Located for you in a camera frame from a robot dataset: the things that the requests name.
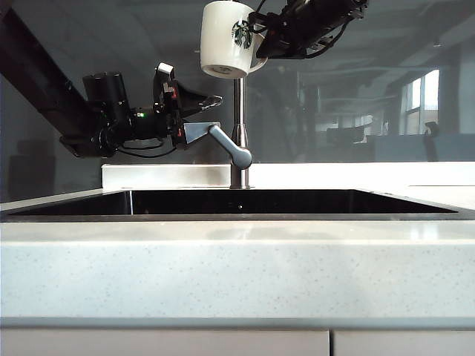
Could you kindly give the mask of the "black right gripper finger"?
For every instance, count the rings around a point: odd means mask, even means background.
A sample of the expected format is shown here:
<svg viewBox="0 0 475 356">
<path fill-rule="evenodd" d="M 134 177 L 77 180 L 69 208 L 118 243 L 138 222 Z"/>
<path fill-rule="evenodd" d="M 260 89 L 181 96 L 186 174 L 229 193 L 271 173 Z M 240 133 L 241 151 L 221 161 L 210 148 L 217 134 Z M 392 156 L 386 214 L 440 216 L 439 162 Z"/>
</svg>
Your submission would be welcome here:
<svg viewBox="0 0 475 356">
<path fill-rule="evenodd" d="M 248 20 L 251 30 L 271 30 L 281 26 L 283 17 L 276 13 L 262 14 L 254 11 L 249 14 Z"/>
<path fill-rule="evenodd" d="M 258 58 L 288 59 L 292 57 L 291 45 L 288 39 L 279 32 L 268 31 L 257 49 Z"/>
</svg>

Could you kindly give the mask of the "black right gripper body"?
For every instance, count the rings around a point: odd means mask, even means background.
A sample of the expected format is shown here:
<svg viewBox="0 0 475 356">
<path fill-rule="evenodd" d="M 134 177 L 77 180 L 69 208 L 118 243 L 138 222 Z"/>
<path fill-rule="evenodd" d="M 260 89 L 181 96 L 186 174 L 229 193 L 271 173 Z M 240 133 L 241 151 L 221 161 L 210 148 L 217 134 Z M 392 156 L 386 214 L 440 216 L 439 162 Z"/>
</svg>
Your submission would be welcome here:
<svg viewBox="0 0 475 356">
<path fill-rule="evenodd" d="M 312 59 L 328 51 L 336 36 L 336 1 L 288 1 L 282 10 L 279 59 Z"/>
</svg>

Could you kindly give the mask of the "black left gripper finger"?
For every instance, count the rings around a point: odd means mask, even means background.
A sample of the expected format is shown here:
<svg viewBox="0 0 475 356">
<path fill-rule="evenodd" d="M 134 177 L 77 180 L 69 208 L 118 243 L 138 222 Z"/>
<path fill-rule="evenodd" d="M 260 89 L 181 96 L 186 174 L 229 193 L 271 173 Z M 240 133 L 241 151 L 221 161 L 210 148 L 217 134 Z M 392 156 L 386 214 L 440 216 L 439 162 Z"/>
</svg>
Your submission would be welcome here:
<svg viewBox="0 0 475 356">
<path fill-rule="evenodd" d="M 186 144 L 189 145 L 199 138 L 207 135 L 211 126 L 220 126 L 219 122 L 186 122 L 183 124 Z"/>
<path fill-rule="evenodd" d="M 181 113 L 200 113 L 222 104 L 223 97 L 199 93 L 177 82 Z"/>
</svg>

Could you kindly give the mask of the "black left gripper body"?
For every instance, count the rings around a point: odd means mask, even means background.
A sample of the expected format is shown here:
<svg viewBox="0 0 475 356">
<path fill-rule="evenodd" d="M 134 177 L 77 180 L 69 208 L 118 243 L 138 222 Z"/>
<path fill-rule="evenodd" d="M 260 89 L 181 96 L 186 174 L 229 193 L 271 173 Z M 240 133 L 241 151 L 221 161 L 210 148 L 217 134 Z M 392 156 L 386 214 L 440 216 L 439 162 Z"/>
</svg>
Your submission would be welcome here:
<svg viewBox="0 0 475 356">
<path fill-rule="evenodd" d="M 174 148 L 185 149 L 186 139 L 180 114 L 181 83 L 174 74 L 155 73 L 153 82 L 154 128 L 157 137 L 171 138 Z"/>
</svg>

